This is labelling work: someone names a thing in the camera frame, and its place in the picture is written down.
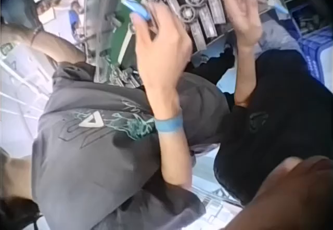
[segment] blue wristband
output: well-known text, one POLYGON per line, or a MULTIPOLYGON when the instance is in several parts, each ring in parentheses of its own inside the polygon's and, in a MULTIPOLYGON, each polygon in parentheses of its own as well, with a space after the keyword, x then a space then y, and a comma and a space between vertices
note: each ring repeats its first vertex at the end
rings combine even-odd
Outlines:
POLYGON ((167 120, 154 119, 154 121, 155 121, 156 129, 160 133, 177 132, 180 128, 183 127, 182 111, 180 111, 179 114, 174 118, 167 119, 167 120))

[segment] blue object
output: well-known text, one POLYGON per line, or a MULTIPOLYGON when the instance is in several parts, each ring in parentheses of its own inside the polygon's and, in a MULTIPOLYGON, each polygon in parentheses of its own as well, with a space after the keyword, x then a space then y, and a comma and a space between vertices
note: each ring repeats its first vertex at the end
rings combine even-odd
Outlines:
POLYGON ((333 45, 332 37, 331 28, 325 27, 298 40, 311 75, 323 84, 325 80, 321 63, 321 53, 333 45))
POLYGON ((183 115, 180 111, 177 117, 168 120, 157 120, 155 121, 156 130, 160 133, 173 133, 177 132, 183 126, 183 115))
POLYGON ((151 16, 149 12, 146 10, 146 8, 138 3, 135 0, 121 0, 121 3, 128 7, 132 12, 139 14, 141 17, 143 17, 146 21, 151 19, 151 16))
POLYGON ((289 14, 289 11, 285 7, 276 3, 274 0, 268 0, 267 4, 271 7, 274 7, 275 10, 277 10, 278 12, 280 12, 282 14, 289 14))

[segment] wrist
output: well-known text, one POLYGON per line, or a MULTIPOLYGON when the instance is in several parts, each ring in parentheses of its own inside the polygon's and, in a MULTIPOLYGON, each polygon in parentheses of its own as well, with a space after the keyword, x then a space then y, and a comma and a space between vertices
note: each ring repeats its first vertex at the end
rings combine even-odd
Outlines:
POLYGON ((167 120, 179 114, 180 102, 177 90, 146 90, 149 104, 158 120, 167 120))
POLYGON ((239 52, 250 53, 250 52, 253 52, 254 45, 246 45, 246 44, 242 44, 242 43, 237 43, 237 49, 239 52))

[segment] shirt sleeve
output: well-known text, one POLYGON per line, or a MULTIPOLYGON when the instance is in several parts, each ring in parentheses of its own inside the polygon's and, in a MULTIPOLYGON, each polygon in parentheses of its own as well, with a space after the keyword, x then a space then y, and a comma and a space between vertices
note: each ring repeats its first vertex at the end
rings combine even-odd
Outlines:
POLYGON ((53 91, 67 87, 74 82, 93 82, 95 67, 85 62, 75 65, 61 62, 53 74, 53 91))

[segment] green panel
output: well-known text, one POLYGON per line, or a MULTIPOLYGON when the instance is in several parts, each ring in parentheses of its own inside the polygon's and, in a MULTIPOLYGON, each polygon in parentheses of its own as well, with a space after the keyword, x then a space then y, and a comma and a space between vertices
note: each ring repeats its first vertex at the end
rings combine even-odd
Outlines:
POLYGON ((118 61, 119 52, 125 39, 128 25, 130 22, 130 12, 131 11, 127 7, 125 7, 121 3, 118 4, 116 15, 123 21, 123 24, 121 25, 121 27, 117 28, 111 40, 110 58, 112 62, 118 61))

